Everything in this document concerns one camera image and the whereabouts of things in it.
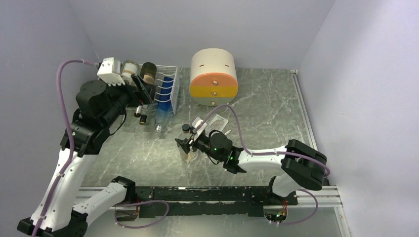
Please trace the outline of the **clear glass bottle black cap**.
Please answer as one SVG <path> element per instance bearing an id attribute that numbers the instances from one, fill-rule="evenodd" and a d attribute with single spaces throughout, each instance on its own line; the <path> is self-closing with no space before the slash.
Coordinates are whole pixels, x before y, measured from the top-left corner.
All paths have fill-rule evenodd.
<path id="1" fill-rule="evenodd" d="M 194 161 L 199 157 L 200 151 L 191 144 L 192 127 L 189 124 L 183 124 L 181 129 L 181 134 L 175 139 L 180 157 L 184 161 Z"/>

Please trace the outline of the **blue clear square bottle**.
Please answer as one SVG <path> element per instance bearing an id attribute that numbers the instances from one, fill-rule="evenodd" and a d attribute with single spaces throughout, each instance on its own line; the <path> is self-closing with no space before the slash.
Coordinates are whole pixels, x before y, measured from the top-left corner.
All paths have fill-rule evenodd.
<path id="1" fill-rule="evenodd" d="M 155 130 L 157 132 L 162 132 L 164 126 L 167 123 L 169 111 L 171 108 L 173 85 L 174 79 L 165 76 L 162 81 L 162 85 L 159 86 L 161 90 L 157 93 L 157 110 L 155 115 Z"/>

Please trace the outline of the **dark green wine bottle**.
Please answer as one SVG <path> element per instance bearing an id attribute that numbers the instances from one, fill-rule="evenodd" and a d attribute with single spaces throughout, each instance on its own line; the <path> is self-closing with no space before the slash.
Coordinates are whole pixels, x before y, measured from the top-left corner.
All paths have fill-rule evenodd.
<path id="1" fill-rule="evenodd" d="M 152 62 L 146 62 L 142 65 L 139 75 L 140 82 L 148 93 L 144 99 L 140 98 L 139 106 L 135 109 L 134 116 L 139 118 L 139 124 L 147 123 L 147 112 L 145 111 L 149 105 L 152 105 L 155 98 L 156 86 L 154 85 L 157 74 L 157 66 Z"/>

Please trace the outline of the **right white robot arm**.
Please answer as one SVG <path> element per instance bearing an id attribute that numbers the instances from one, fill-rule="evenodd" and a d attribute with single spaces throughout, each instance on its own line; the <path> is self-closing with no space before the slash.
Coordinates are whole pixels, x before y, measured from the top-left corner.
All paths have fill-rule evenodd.
<path id="1" fill-rule="evenodd" d="M 200 151 L 215 164 L 233 174 L 254 170 L 278 170 L 271 178 L 267 199 L 271 204 L 279 204 L 290 193 L 307 189 L 319 191 L 324 178 L 330 174 L 326 166 L 327 158 L 310 146 L 291 139 L 285 146 L 249 150 L 236 147 L 222 132 L 213 130 L 209 135 L 192 133 L 186 138 L 176 138 L 177 146 L 185 153 Z"/>

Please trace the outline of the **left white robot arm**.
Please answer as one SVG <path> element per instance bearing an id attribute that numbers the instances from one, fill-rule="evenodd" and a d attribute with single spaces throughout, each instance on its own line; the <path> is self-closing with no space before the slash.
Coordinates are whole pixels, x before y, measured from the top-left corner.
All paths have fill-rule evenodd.
<path id="1" fill-rule="evenodd" d="M 97 79 L 80 87 L 78 109 L 66 122 L 54 176 L 36 211 L 19 221 L 18 231 L 33 237 L 82 237 L 110 207 L 138 201 L 135 182 L 119 176 L 98 194 L 75 204 L 87 171 L 112 135 L 112 124 L 128 107 L 153 103 L 156 87 L 137 75 L 132 79 L 133 85 L 108 85 Z"/>

